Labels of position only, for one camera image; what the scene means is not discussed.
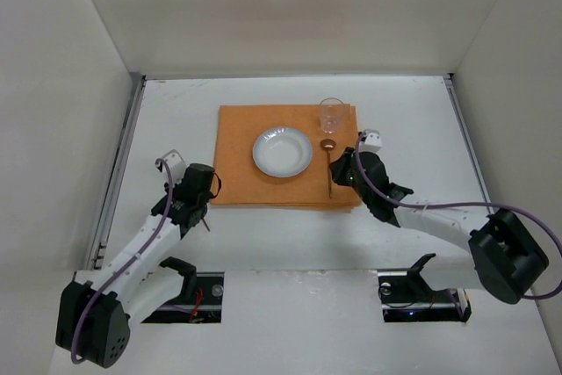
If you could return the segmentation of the orange cloth placemat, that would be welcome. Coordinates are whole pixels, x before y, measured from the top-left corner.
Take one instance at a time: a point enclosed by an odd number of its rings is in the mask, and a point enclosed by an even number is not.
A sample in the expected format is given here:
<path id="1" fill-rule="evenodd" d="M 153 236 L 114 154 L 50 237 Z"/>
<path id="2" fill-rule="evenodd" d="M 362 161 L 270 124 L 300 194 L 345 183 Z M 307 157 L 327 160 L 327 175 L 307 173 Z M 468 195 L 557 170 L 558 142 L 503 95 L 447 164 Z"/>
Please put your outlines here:
<path id="1" fill-rule="evenodd" d="M 222 105 L 214 155 L 222 186 L 212 200 L 221 206 L 296 206 L 311 209 L 351 209 L 361 204 L 349 187 L 328 191 L 328 162 L 320 142 L 328 135 L 320 127 L 318 105 Z M 309 166 L 294 177 L 263 173 L 254 163 L 252 149 L 266 130 L 288 126 L 311 141 Z"/>

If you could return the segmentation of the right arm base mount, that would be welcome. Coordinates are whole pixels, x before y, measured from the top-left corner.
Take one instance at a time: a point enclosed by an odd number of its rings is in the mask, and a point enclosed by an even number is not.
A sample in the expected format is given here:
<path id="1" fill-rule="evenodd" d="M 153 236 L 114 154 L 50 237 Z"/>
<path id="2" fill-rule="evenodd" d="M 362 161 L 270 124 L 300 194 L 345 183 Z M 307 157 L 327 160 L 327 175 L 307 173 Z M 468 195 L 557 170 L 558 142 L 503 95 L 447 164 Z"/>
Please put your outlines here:
<path id="1" fill-rule="evenodd" d="M 432 289 L 422 275 L 436 257 L 426 254 L 407 268 L 377 270 L 377 295 L 385 323 L 467 323 L 472 306 L 464 289 Z"/>

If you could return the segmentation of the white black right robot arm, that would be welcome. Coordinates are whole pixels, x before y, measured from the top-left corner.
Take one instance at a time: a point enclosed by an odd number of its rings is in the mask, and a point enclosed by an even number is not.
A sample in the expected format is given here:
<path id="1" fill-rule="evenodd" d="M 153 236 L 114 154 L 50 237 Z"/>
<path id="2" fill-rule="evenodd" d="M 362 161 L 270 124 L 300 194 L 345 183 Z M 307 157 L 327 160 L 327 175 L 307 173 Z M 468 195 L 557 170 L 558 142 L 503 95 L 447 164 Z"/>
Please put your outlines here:
<path id="1" fill-rule="evenodd" d="M 467 205 L 436 207 L 414 191 L 392 183 L 377 154 L 345 148 L 328 165 L 332 182 L 351 188 L 371 215 L 399 228 L 413 229 L 466 250 L 480 285 L 496 299 L 516 304 L 548 268 L 549 260 L 515 213 L 497 206 L 494 213 L 471 212 Z"/>

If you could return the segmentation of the clear plastic cup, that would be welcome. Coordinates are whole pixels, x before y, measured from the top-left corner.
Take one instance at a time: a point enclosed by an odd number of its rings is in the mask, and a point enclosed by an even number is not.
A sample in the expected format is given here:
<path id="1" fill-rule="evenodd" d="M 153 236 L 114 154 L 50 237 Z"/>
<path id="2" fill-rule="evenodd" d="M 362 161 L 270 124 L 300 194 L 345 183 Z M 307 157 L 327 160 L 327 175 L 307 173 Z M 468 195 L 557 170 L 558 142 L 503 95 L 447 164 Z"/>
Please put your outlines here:
<path id="1" fill-rule="evenodd" d="M 323 99 L 319 104 L 320 126 L 324 133 L 335 133 L 345 114 L 345 104 L 336 97 Z"/>

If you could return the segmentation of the white round plate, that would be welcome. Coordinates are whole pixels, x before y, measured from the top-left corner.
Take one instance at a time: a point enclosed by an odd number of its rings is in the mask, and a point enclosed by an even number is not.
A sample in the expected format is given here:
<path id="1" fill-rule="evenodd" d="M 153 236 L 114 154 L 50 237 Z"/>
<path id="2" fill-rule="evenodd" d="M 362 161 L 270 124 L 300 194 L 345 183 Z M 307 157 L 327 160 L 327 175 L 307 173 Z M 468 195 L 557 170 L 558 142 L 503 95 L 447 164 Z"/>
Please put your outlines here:
<path id="1" fill-rule="evenodd" d="M 313 147 L 300 130 L 278 126 L 257 137 L 252 148 L 252 158 L 256 167 L 267 176 L 295 177 L 310 165 Z"/>

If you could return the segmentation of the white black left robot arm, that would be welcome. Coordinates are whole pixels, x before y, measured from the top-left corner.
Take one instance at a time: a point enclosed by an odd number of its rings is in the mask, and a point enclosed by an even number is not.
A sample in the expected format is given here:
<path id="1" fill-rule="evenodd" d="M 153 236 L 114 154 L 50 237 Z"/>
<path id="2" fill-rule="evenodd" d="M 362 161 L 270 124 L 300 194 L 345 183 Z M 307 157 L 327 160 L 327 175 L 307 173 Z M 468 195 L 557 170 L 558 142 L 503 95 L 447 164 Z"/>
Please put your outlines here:
<path id="1" fill-rule="evenodd" d="M 133 327 L 161 306 L 193 305 L 195 315 L 205 292 L 197 269 L 171 255 L 188 232 L 203 222 L 213 187 L 221 180 L 213 167 L 192 163 L 175 178 L 168 162 L 155 162 L 167 177 L 165 196 L 151 209 L 133 239 L 96 275 L 73 279 L 62 291 L 56 345 L 73 364 L 91 362 L 102 368 L 122 356 Z"/>

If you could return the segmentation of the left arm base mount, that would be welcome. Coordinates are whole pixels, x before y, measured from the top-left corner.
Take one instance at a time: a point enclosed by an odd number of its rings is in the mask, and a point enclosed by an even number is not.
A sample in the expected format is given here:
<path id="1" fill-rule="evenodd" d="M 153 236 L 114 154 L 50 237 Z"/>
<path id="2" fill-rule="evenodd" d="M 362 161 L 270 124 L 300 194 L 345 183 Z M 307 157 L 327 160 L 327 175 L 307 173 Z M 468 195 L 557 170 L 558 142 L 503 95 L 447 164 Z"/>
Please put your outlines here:
<path id="1" fill-rule="evenodd" d="M 175 257 L 165 259 L 160 267 L 183 278 L 181 290 L 145 318 L 143 324 L 221 323 L 224 272 L 199 272 L 193 264 Z"/>

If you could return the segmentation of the copper spoon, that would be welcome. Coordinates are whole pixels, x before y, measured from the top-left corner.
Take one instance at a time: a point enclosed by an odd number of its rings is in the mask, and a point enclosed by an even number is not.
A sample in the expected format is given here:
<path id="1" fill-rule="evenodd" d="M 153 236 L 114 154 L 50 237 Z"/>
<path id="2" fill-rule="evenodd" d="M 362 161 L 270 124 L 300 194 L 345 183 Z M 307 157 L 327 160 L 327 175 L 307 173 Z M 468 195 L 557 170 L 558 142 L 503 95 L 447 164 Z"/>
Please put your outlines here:
<path id="1" fill-rule="evenodd" d="M 336 147 L 336 142 L 332 139 L 325 138 L 320 142 L 321 149 L 325 152 L 327 158 L 327 177 L 328 177 L 328 197 L 332 198 L 333 188 L 332 188 L 332 176 L 331 176 L 331 153 Z"/>

